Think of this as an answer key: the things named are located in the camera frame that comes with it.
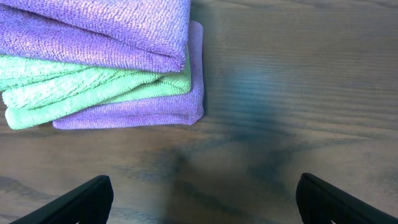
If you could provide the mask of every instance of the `purple towel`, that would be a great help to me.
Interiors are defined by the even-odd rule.
[[[53,126],[58,129],[96,129],[195,123],[203,116],[203,28],[199,23],[191,23],[189,37],[190,93],[93,106],[55,120]]]
[[[0,54],[179,72],[189,12],[190,0],[0,0]]]

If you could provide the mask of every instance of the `green towel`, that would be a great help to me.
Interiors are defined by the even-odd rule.
[[[154,73],[0,57],[0,90],[6,90],[3,100],[12,129],[46,123],[97,104],[188,93],[190,75],[189,58],[180,73]]]

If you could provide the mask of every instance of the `wood grain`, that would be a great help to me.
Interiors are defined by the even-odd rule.
[[[7,127],[0,223],[106,174],[108,223],[300,223],[311,172],[398,217],[398,5],[200,0],[205,117],[193,126]]]

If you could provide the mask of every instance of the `wooden table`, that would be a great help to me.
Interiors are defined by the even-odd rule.
[[[311,172],[398,216],[398,4],[201,0],[193,126],[13,131],[0,105],[0,223],[99,174],[108,223],[300,223]]]

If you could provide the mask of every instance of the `stack of towels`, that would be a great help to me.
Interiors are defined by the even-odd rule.
[[[0,0],[0,91],[12,129],[193,124],[203,28],[190,0]]]

